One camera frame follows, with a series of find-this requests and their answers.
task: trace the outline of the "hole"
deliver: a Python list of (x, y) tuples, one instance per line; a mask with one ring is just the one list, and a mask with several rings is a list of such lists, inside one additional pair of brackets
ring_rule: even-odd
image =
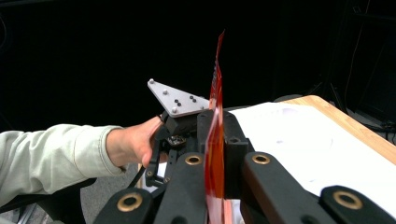
[(131, 212), (142, 204), (143, 198), (138, 193), (128, 193), (122, 196), (117, 203), (117, 208), (121, 212)]
[(132, 205), (132, 204), (136, 203), (136, 198), (127, 198), (127, 199), (125, 199), (124, 203), (126, 205)]
[(264, 155), (254, 155), (252, 159), (258, 164), (268, 164), (270, 162), (270, 159)]
[(361, 200), (353, 193), (343, 190), (337, 190), (335, 193), (332, 194), (332, 196), (337, 203), (349, 209), (358, 210), (363, 207), (363, 203), (361, 202)]
[(197, 165), (200, 164), (201, 162), (202, 160), (198, 156), (189, 156), (188, 158), (186, 158), (186, 163), (188, 165)]

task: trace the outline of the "black cable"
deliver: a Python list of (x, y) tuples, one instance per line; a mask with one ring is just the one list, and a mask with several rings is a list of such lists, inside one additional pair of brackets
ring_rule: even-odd
[(137, 174), (134, 176), (134, 179), (132, 180), (131, 184), (129, 184), (127, 189), (134, 188), (134, 186), (136, 186), (137, 182), (142, 177), (143, 173), (145, 173), (145, 171), (146, 168), (144, 166), (141, 166), (139, 172), (137, 172)]

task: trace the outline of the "dark background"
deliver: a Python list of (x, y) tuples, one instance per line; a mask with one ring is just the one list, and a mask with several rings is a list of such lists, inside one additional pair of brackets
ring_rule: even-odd
[[(331, 100), (332, 83), (349, 108), (396, 120), (394, 23), (352, 16), (367, 4), (0, 1), (0, 131), (140, 123), (163, 112), (150, 78), (207, 99), (223, 30), (224, 107), (320, 83)], [(396, 17), (394, 5), (367, 13)]]

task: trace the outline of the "wooden table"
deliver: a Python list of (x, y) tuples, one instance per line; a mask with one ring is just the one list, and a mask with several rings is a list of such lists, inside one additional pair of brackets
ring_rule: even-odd
[(282, 103), (288, 103), (292, 105), (311, 105), (318, 111), (332, 119), (346, 131), (351, 133), (353, 136), (361, 140), (368, 147), (372, 148), (384, 158), (396, 164), (396, 146), (391, 142), (387, 141), (377, 133), (366, 128), (358, 121), (345, 114), (337, 107), (329, 104), (327, 101), (316, 95), (308, 95), (292, 100), (283, 101)]

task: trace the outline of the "silver metal plate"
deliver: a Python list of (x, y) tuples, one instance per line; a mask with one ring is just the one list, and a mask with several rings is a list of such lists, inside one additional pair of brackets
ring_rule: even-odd
[(150, 79), (148, 87), (172, 118), (197, 114), (209, 109), (209, 101), (201, 96), (180, 91)]

